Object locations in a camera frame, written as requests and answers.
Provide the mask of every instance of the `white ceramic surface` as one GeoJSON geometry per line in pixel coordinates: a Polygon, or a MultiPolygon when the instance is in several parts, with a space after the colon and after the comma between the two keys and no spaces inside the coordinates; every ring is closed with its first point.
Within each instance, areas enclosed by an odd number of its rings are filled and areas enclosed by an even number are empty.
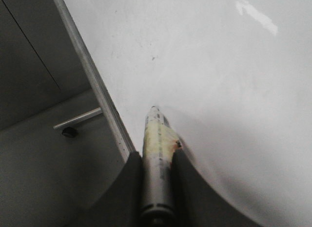
{"type": "Polygon", "coordinates": [[[137,150],[157,105],[236,208],[312,226],[312,0],[65,2],[137,150]]]}

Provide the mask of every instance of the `gray floor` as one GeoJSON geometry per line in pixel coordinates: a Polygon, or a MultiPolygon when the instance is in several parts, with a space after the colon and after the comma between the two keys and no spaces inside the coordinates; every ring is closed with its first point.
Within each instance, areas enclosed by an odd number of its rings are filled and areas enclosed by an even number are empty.
{"type": "Polygon", "coordinates": [[[52,129],[96,107],[87,91],[0,131],[2,227],[61,227],[110,186],[123,161],[102,115],[73,139],[52,129]]]}

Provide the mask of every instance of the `metal edge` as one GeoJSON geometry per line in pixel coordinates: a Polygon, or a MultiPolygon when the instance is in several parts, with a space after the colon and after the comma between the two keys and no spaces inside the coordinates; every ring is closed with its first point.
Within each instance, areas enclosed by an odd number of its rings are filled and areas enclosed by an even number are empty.
{"type": "Polygon", "coordinates": [[[94,91],[99,106],[108,121],[109,127],[114,135],[116,145],[124,162],[126,162],[130,152],[135,151],[135,147],[64,0],[53,1],[58,9],[61,19],[63,20],[75,51],[82,63],[83,69],[94,91]]]}

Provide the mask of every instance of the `metal rod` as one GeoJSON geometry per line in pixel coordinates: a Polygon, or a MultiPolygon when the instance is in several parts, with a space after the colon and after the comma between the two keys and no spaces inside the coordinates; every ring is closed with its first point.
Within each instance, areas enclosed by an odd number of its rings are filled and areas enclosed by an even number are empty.
{"type": "Polygon", "coordinates": [[[76,116],[74,118],[71,118],[71,119],[64,121],[62,123],[59,123],[59,124],[53,126],[53,129],[64,129],[66,127],[73,126],[75,124],[83,122],[83,121],[90,119],[94,116],[97,116],[99,114],[102,114],[102,109],[100,107],[98,107],[92,111],[88,111],[88,112],[81,114],[79,116],[76,116]]]}
{"type": "Polygon", "coordinates": [[[120,118],[119,113],[109,95],[106,86],[98,72],[96,65],[78,31],[75,22],[70,15],[64,0],[54,0],[54,3],[63,20],[68,35],[82,63],[93,92],[97,98],[99,106],[106,117],[110,129],[114,135],[116,145],[121,153],[124,162],[128,159],[129,153],[135,151],[130,136],[120,118]]]}

